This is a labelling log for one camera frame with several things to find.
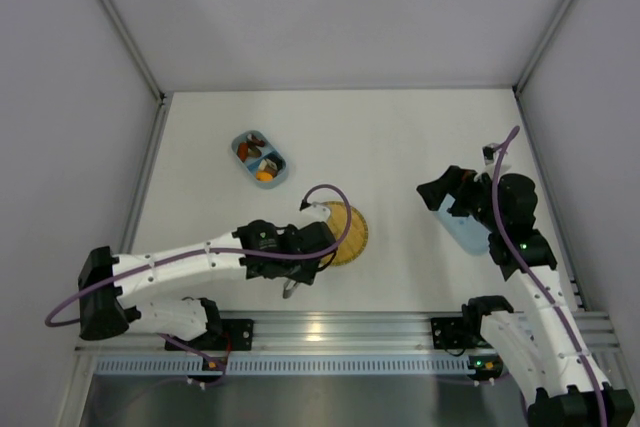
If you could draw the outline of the metal tongs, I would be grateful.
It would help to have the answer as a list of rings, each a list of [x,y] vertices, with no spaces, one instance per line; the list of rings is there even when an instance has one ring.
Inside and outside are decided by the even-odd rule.
[[[289,299],[295,293],[300,283],[293,280],[287,280],[283,286],[282,298]]]

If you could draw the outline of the dark grilled fish food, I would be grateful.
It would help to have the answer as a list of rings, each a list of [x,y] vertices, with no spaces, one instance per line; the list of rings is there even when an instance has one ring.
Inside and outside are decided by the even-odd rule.
[[[253,133],[247,134],[246,141],[248,144],[251,144],[257,147],[264,147],[266,145],[266,142],[263,139],[257,137]]]

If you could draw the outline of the light blue lunch box lid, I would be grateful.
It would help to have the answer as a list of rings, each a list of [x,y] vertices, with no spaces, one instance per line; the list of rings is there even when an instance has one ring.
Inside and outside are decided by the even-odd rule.
[[[445,209],[434,216],[463,251],[473,256],[489,252],[490,232],[473,217],[453,217]]]

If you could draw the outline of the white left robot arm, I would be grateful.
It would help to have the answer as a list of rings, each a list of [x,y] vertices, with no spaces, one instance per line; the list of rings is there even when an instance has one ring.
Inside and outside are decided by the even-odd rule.
[[[78,277],[80,337],[101,341],[130,331],[189,342],[218,335],[215,302],[195,296],[194,288],[254,278],[310,285],[335,242],[322,221],[279,228],[256,220],[201,244],[159,253],[115,255],[109,247],[96,248]]]

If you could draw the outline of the orange fish-shaped food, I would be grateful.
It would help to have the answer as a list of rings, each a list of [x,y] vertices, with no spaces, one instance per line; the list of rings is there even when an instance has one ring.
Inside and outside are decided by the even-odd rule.
[[[260,182],[271,182],[274,176],[266,171],[259,171],[256,173],[256,179]]]

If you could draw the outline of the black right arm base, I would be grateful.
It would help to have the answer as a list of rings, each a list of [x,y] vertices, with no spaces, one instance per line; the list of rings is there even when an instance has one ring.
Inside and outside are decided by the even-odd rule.
[[[487,346],[462,317],[433,317],[430,325],[435,349],[457,352]]]

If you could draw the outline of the rice sushi roll piece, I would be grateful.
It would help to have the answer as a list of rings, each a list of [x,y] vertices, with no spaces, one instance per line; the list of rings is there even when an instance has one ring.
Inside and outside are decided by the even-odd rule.
[[[266,162],[267,168],[274,170],[276,172],[279,172],[280,170],[282,170],[284,166],[284,161],[277,156],[267,156],[265,158],[265,162]]]

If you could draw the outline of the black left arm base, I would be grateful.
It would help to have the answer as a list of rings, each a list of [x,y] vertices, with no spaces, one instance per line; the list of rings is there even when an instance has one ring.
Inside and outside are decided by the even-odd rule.
[[[179,342],[198,351],[251,351],[253,344],[254,321],[248,318],[223,319],[221,333],[205,333],[191,340]]]

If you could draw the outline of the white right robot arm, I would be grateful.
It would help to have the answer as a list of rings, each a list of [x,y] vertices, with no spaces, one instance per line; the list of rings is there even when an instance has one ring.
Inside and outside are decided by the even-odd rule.
[[[473,218],[488,231],[489,254],[507,293],[462,307],[471,335],[492,347],[515,380],[530,426],[627,426],[630,392],[593,360],[567,305],[557,260],[536,229],[538,196],[521,174],[494,179],[450,166],[416,191],[432,211]]]

